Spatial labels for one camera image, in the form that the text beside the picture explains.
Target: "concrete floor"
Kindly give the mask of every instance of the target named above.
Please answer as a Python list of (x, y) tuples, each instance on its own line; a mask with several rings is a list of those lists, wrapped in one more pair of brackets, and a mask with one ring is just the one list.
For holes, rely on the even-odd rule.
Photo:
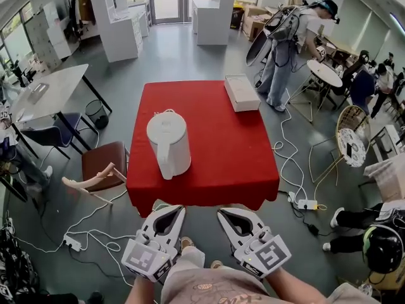
[[(109, 125), (101, 132), (99, 145), (121, 140), (129, 147), (134, 130), (135, 117), (144, 84), (147, 82), (161, 82), (173, 80), (223, 80), (228, 73), (247, 73), (251, 81), (261, 69), (261, 65), (247, 68), (245, 55), (250, 43), (240, 32), (231, 30), (229, 45), (227, 47), (199, 47), (196, 46), (196, 37), (192, 34), (190, 25), (160, 25), (151, 29), (149, 37), (144, 39), (144, 50), (137, 60), (121, 61), (109, 64), (103, 47), (98, 39), (89, 41), (81, 51), (77, 51), (65, 61), (63, 67), (70, 67), (88, 63), (87, 77), (108, 101), (113, 109)], [(289, 90), (295, 91), (308, 77), (308, 69), (304, 67), (291, 76)], [(94, 96), (81, 83), (69, 100), (65, 111), (82, 111)], [(311, 182), (308, 170), (308, 155), (312, 144), (326, 139), (335, 132), (339, 113), (330, 111), (331, 105), (325, 102), (321, 113), (317, 116), (315, 124), (311, 125), (298, 112), (289, 107), (292, 120), (285, 123), (285, 135), (298, 148), (299, 152), (294, 157), (300, 164), (305, 174), (304, 188), (309, 199), (313, 199), (315, 185)], [(266, 103), (260, 107), (271, 144), (282, 141), (280, 123), (288, 114), (274, 112)], [(83, 131), (83, 137), (96, 145), (96, 138), (90, 130)], [(334, 143), (326, 143), (316, 149), (313, 168), (317, 175), (328, 167), (332, 161), (329, 150), (335, 147)], [(40, 157), (46, 156), (49, 147), (35, 145)], [(72, 224), (82, 217), (90, 214), (96, 207), (102, 205), (99, 200), (68, 193), (66, 187), (60, 183), (62, 176), (71, 179), (81, 179), (80, 156), (68, 149), (72, 157), (67, 161), (57, 151), (52, 151), (45, 161), (52, 165), (54, 176), (51, 187), (46, 193), (48, 200), (42, 222), (47, 233), (58, 244), (63, 234)], [(290, 155), (292, 147), (286, 145), (281, 150), (282, 154)], [(276, 156), (278, 168), (281, 169), (284, 159)], [(375, 155), (370, 152), (366, 164), (375, 163)], [(334, 211), (341, 206), (349, 210), (360, 210), (366, 206), (373, 206), (380, 201), (376, 186), (369, 185), (358, 189), (358, 184), (363, 182), (364, 168), (349, 168), (346, 164), (339, 165), (339, 185), (335, 187), (335, 172), (332, 172), (321, 184), (317, 192), (319, 203), (325, 204), (328, 210), (311, 212), (306, 215), (306, 222), (315, 224), (323, 234), (330, 232), (329, 221)], [(285, 166), (284, 176), (296, 183), (301, 181), (301, 173), (289, 163)], [(120, 193), (121, 189), (107, 192), (110, 198)], [(280, 190), (296, 191), (297, 188), (280, 183)], [(44, 250), (54, 250), (56, 247), (44, 234), (40, 225), (40, 218), (31, 202), (22, 203), (11, 197), (8, 208), (14, 219), (16, 233), (19, 238), (34, 243)], [(336, 276), (351, 282), (362, 281), (368, 275), (361, 254), (331, 255), (322, 252), (324, 242), (332, 239), (328, 237), (312, 236), (302, 222), (296, 218), (284, 194), (280, 193), (276, 201), (265, 202), (258, 211), (266, 225), (269, 225), (275, 234), (280, 234), (289, 247), (292, 258), (285, 265), (289, 272), (318, 288), (323, 294), (329, 295), (338, 283)], [(93, 217), (85, 220), (73, 231), (88, 231), (98, 229), (112, 236), (134, 235), (142, 225), (142, 219), (137, 210), (130, 204), (127, 195), (115, 201), (111, 208), (97, 212)], [(219, 259), (224, 264), (237, 268), (235, 260), (230, 256), (230, 246), (226, 235), (216, 221), (216, 208), (190, 207), (184, 222), (182, 235), (190, 236), (195, 244), (206, 253), (206, 265), (212, 260)], [(126, 240), (119, 241), (124, 249)], [(102, 290), (106, 303), (123, 303), (130, 288), (120, 278), (107, 278), (100, 273), (93, 264), (82, 264), (70, 258), (66, 248), (56, 253), (43, 253), (33, 247), (21, 243), (35, 264), (42, 287), (51, 293), (74, 293), (79, 298), (86, 299), (94, 290)], [(93, 239), (90, 240), (89, 249), (85, 252), (74, 253), (75, 258), (81, 261), (97, 262), (107, 274), (120, 275), (116, 263), (107, 251)], [(115, 253), (115, 258), (120, 261), (122, 253)], [(155, 285), (156, 300), (160, 299), (161, 285)]]

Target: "black pants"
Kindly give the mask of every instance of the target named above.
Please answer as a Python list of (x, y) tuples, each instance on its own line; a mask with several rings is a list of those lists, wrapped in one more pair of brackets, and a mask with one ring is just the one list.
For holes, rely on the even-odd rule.
[[(363, 210), (359, 213), (341, 211), (337, 217), (337, 223), (342, 227), (352, 227), (353, 229), (367, 229), (380, 215), (382, 203)], [(363, 234), (358, 236), (340, 236), (330, 242), (330, 251), (332, 253), (357, 252), (363, 249)]]
[(371, 118), (374, 118), (375, 115), (377, 115), (377, 113), (380, 111), (381, 106), (384, 104), (384, 101), (387, 99), (387, 97), (388, 97), (388, 94), (385, 94), (381, 91), (378, 92), (378, 99), (373, 108), (373, 112), (371, 113)]

